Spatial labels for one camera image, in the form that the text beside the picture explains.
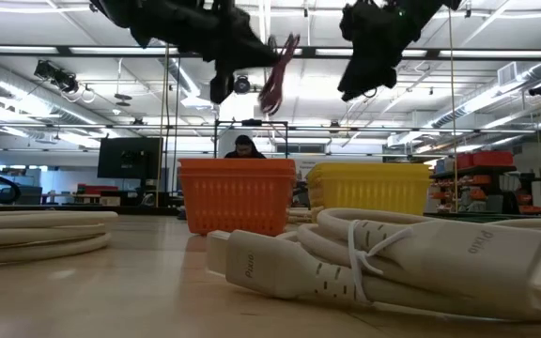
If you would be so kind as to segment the orange plastic basket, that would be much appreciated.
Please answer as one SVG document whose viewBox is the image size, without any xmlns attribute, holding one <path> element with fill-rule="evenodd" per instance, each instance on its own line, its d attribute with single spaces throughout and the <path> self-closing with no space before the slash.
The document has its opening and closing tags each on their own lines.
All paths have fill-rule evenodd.
<svg viewBox="0 0 541 338">
<path fill-rule="evenodd" d="M 193 234 L 284 232 L 296 181 L 291 159 L 181 159 L 179 181 Z"/>
</svg>

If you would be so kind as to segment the silver ventilation duct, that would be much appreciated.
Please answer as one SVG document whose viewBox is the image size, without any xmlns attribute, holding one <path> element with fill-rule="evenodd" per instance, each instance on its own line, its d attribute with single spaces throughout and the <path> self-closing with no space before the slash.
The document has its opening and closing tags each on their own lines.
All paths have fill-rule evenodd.
<svg viewBox="0 0 541 338">
<path fill-rule="evenodd" d="M 97 125 L 102 129 L 118 131 L 112 129 L 111 120 L 68 101 L 57 92 L 45 88 L 43 84 L 31 83 L 3 67 L 0 67 L 0 99 L 10 100 L 13 107 L 32 115 L 56 113 L 62 115 L 62 120 L 69 124 Z M 126 135 L 123 130 L 119 130 L 119 133 Z"/>
<path fill-rule="evenodd" d="M 455 99 L 447 107 L 437 111 L 424 127 L 439 129 L 455 119 L 505 99 L 510 94 L 539 84 L 541 84 L 541 62 L 535 64 L 511 62 L 497 70 L 497 78 L 494 81 Z"/>
</svg>

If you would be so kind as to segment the black storage shelf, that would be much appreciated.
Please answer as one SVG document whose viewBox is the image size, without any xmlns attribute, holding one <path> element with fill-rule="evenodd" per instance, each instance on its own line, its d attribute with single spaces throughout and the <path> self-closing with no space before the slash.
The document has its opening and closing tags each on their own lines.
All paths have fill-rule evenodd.
<svg viewBox="0 0 541 338">
<path fill-rule="evenodd" d="M 435 213 L 541 213 L 541 178 L 513 166 L 475 166 L 467 152 L 436 162 L 428 191 Z"/>
</svg>

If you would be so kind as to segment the person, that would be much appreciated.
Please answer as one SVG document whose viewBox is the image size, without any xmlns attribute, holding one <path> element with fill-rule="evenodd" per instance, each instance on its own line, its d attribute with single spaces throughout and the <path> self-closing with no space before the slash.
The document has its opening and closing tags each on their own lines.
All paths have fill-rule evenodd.
<svg viewBox="0 0 541 338">
<path fill-rule="evenodd" d="M 257 150 L 253 140 L 247 135 L 240 135 L 235 140 L 235 149 L 225 154 L 226 159 L 265 159 L 265 156 Z"/>
</svg>

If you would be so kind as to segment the red storage bin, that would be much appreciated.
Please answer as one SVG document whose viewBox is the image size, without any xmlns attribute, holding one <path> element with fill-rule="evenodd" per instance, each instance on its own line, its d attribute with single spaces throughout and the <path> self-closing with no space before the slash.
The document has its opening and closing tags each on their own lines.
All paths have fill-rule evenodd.
<svg viewBox="0 0 541 338">
<path fill-rule="evenodd" d="M 472 154 L 475 166 L 513 166 L 514 157 L 510 151 L 481 151 Z"/>
</svg>

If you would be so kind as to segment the black overhead light beam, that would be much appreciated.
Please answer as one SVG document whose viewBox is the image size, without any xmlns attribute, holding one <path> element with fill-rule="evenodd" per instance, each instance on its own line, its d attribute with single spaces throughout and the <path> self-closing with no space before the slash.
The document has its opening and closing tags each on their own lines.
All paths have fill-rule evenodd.
<svg viewBox="0 0 541 338">
<path fill-rule="evenodd" d="M 0 56 L 53 56 L 53 57 L 129 57 L 154 58 L 162 56 L 194 58 L 194 54 L 181 53 L 176 48 L 153 46 L 69 46 L 69 45 L 0 45 Z M 347 59 L 353 50 L 346 47 L 299 46 L 294 56 L 304 59 Z M 445 61 L 541 61 L 541 50 L 489 50 L 489 49 L 406 49 L 404 60 Z"/>
</svg>

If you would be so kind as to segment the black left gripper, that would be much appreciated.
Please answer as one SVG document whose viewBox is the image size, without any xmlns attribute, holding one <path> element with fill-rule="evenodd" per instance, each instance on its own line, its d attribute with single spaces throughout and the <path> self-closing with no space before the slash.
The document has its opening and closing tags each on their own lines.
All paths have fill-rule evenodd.
<svg viewBox="0 0 541 338">
<path fill-rule="evenodd" d="M 263 43 L 250 26 L 250 15 L 234 5 L 234 0 L 176 0 L 187 10 L 180 18 L 176 46 L 181 53 L 199 54 L 206 61 L 230 66 L 273 67 L 280 56 Z"/>
</svg>

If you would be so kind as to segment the yellow plastic basket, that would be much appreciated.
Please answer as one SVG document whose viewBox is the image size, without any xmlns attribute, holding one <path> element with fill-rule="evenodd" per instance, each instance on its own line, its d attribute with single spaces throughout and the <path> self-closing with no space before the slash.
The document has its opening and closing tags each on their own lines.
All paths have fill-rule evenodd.
<svg viewBox="0 0 541 338">
<path fill-rule="evenodd" d="M 345 207 L 421 215 L 429 176 L 422 163 L 323 162 L 306 180 L 314 210 Z"/>
</svg>

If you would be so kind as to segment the black metal stand frame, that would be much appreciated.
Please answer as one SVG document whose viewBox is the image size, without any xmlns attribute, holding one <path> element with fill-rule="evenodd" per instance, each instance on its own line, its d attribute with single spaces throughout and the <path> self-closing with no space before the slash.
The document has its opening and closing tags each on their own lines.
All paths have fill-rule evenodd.
<svg viewBox="0 0 541 338">
<path fill-rule="evenodd" d="M 246 119 L 246 120 L 219 120 L 216 119 L 213 123 L 213 143 L 212 157 L 216 159 L 219 155 L 219 142 L 227 131 L 231 130 L 256 130 L 256 131 L 274 131 L 280 138 L 285 141 L 286 146 L 289 144 L 289 123 L 287 121 L 269 121 L 261 119 Z"/>
</svg>

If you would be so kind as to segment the red box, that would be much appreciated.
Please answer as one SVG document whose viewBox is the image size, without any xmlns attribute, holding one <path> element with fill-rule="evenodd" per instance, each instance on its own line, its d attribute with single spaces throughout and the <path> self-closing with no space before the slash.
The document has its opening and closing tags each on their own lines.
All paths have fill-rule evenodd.
<svg viewBox="0 0 541 338">
<path fill-rule="evenodd" d="M 109 185 L 88 185 L 80 183 L 77 185 L 77 194 L 93 194 L 93 195 L 101 195 L 102 192 L 115 192 L 118 190 L 117 186 L 109 186 Z"/>
</svg>

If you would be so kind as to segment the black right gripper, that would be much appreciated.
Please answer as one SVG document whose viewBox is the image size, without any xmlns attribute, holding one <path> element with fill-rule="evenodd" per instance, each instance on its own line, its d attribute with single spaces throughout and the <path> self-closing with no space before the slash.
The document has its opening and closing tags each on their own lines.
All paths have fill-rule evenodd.
<svg viewBox="0 0 541 338">
<path fill-rule="evenodd" d="M 354 44 L 354 65 L 362 69 L 394 68 L 408 45 L 412 0 L 357 0 L 342 8 L 342 38 Z"/>
</svg>

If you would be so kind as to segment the black monitor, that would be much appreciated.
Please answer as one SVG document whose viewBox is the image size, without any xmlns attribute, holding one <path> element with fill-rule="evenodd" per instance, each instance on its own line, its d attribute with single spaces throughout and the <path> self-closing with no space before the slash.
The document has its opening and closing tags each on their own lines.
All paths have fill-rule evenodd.
<svg viewBox="0 0 541 338">
<path fill-rule="evenodd" d="M 161 138 L 106 138 L 100 141 L 99 178 L 157 179 Z"/>
</svg>

